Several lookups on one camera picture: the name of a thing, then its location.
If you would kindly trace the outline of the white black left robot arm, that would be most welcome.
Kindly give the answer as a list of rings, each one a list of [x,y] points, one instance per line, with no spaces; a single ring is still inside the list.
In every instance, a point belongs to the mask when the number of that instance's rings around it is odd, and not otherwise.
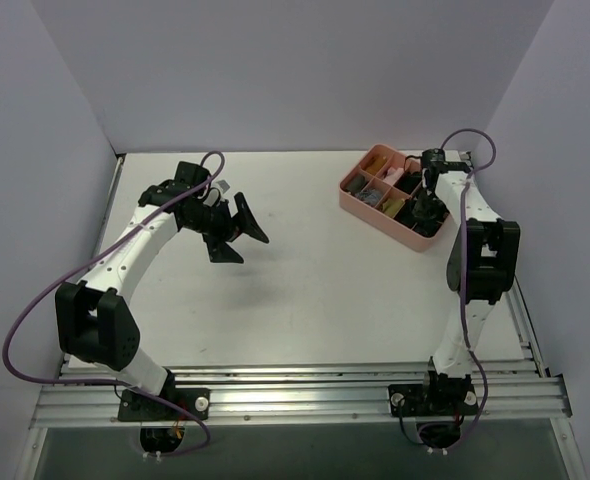
[[[231,246],[241,235],[267,243],[244,195],[236,193],[234,202],[232,213],[217,186],[195,190],[178,180],[152,185],[141,195],[117,248],[78,282],[65,282],[56,291],[61,349],[143,390],[141,408],[154,419],[175,411],[175,379],[142,349],[130,300],[158,253],[183,229],[202,236],[212,263],[243,263]]]

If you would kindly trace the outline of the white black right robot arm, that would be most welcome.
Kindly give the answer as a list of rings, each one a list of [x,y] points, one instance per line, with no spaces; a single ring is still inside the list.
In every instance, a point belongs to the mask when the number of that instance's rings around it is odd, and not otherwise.
[[[464,390],[470,383],[486,320],[512,287],[521,230],[491,208],[463,165],[423,166],[421,173],[414,214],[424,220],[442,206],[458,228],[446,265],[455,303],[418,390],[422,406],[439,413],[454,402],[454,389]]]

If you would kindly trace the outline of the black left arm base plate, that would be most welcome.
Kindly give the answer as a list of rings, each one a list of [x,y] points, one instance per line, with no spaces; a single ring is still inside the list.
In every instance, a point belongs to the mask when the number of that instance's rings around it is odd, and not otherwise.
[[[161,400],[152,394],[124,389],[120,393],[117,419],[120,422],[163,422],[188,420],[190,416],[206,420],[211,390],[203,387],[179,388]]]

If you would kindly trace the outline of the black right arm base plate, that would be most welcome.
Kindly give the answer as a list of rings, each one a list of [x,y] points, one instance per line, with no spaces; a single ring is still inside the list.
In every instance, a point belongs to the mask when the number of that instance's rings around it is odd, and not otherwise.
[[[393,416],[471,416],[479,410],[475,389],[465,379],[448,380],[444,385],[390,384],[387,390]]]

